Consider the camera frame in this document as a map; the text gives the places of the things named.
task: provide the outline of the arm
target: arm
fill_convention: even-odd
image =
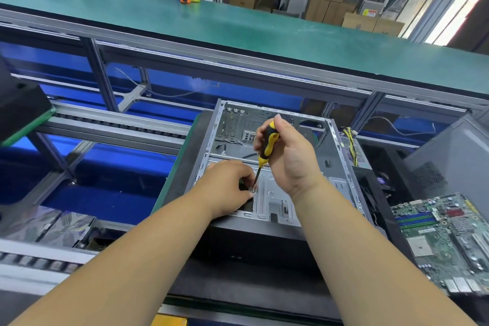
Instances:
[[[12,326],[150,325],[211,219],[250,198],[253,170],[237,161],[208,168],[186,195],[162,207],[70,275]]]
[[[270,158],[275,181],[294,202],[343,322],[473,325],[321,175],[312,145],[279,116],[274,120],[281,135]],[[257,130],[256,150],[266,124]]]

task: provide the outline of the yellow and black screwdriver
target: yellow and black screwdriver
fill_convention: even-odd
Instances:
[[[251,188],[252,192],[256,192],[260,171],[268,162],[270,155],[272,155],[273,146],[275,142],[277,142],[279,137],[280,134],[278,133],[277,129],[275,129],[275,123],[272,121],[270,124],[268,124],[265,131],[263,132],[262,147],[260,149],[260,154],[258,155],[258,171],[256,173],[255,181],[253,182],[253,187]]]

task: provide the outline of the conveyor belt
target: conveyor belt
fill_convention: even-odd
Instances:
[[[190,125],[53,102],[56,115],[36,131],[178,155]]]

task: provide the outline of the forearm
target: forearm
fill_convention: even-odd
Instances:
[[[345,324],[473,324],[330,183],[294,204]]]
[[[149,325],[211,221],[199,202],[189,193],[166,205],[12,325]]]

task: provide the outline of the green workbench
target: green workbench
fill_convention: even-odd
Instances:
[[[0,0],[98,23],[308,61],[486,98],[489,57],[297,18],[202,1]]]

